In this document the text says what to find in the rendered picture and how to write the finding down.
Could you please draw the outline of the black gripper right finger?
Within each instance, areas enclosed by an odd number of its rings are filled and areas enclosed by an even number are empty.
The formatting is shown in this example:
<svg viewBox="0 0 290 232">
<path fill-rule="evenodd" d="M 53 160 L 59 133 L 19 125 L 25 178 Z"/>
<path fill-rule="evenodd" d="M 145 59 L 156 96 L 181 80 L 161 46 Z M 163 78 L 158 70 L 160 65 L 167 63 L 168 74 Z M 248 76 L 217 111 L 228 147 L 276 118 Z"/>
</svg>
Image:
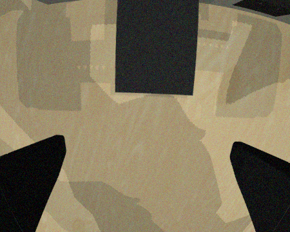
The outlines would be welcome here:
<svg viewBox="0 0 290 232">
<path fill-rule="evenodd" d="M 256 232 L 290 232 L 290 162 L 245 142 L 230 154 Z"/>
</svg>

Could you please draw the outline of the black two-prong plug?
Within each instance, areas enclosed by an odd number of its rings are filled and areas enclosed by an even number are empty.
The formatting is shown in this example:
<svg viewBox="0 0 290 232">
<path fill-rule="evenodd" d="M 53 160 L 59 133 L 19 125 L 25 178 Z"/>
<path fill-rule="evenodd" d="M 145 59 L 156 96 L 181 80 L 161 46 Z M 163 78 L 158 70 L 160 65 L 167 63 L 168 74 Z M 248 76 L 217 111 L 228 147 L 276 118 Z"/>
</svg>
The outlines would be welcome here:
<svg viewBox="0 0 290 232">
<path fill-rule="evenodd" d="M 199 0 L 117 0 L 115 92 L 192 95 Z"/>
</svg>

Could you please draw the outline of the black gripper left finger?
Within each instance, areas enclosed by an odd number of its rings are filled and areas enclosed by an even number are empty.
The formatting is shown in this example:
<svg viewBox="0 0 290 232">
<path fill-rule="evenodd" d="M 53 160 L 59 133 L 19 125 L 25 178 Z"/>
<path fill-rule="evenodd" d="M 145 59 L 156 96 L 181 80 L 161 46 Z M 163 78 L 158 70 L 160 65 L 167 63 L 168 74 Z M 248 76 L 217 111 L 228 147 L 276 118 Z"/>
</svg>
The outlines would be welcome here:
<svg viewBox="0 0 290 232">
<path fill-rule="evenodd" d="M 0 157 L 0 232 L 36 232 L 66 152 L 55 135 Z"/>
</svg>

